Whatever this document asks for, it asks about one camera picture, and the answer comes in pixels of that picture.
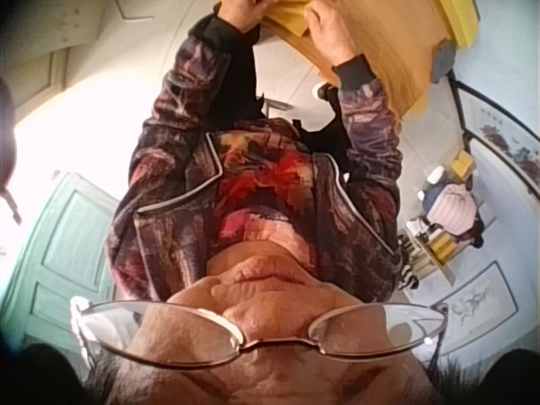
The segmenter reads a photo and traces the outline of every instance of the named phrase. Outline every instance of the wall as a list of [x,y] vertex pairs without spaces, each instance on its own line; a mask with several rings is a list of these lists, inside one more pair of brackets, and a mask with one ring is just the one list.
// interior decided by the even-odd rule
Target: wall
[[[497,220],[484,235],[484,246],[467,248],[450,263],[455,289],[491,262],[499,262],[518,312],[493,332],[454,352],[463,366],[501,353],[538,324],[538,202],[500,159],[480,143],[471,143],[477,162],[474,190],[493,209]],[[537,340],[527,339],[529,349]]]
[[477,0],[480,34],[457,78],[538,133],[538,0]]

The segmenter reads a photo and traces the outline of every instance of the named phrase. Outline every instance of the hand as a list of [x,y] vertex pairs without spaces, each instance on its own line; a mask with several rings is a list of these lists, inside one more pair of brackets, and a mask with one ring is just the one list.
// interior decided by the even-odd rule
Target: hand
[[218,17],[242,34],[259,24],[278,0],[222,0]]
[[305,21],[317,50],[333,65],[357,56],[347,25],[337,9],[326,0],[313,0],[304,9]]

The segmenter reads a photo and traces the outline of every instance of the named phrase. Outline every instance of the picture frame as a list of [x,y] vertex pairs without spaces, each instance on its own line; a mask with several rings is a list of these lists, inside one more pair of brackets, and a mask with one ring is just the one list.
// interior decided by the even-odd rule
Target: picture frame
[[448,328],[440,355],[478,341],[518,312],[516,299],[498,262],[491,262],[437,304],[448,304]]
[[540,137],[500,105],[449,75],[463,141],[477,139],[503,160],[540,200]]

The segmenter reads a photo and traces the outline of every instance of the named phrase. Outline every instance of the wrinkled skin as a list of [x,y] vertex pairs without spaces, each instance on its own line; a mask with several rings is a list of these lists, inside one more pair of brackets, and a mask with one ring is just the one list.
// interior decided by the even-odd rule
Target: wrinkled skin
[[[318,316],[359,302],[307,273],[272,242],[232,246],[208,264],[210,276],[168,302],[204,308],[232,321],[250,342],[258,338],[305,337]],[[275,274],[246,281],[253,275]],[[351,325],[363,339],[386,339],[383,327]],[[140,354],[180,355],[187,338],[215,338],[167,314],[145,316],[132,349]],[[116,392],[141,403],[342,404],[399,403],[405,392],[431,389],[411,354],[363,364],[325,358],[301,346],[260,348],[227,365],[202,371],[171,371],[122,360]]]

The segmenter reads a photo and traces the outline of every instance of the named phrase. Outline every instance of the door panel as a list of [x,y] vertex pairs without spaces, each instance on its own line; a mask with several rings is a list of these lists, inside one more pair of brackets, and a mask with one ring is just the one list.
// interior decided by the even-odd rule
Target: door panel
[[117,201],[79,175],[66,175],[20,252],[0,324],[8,344],[42,342],[78,354],[70,299],[112,300],[104,243]]

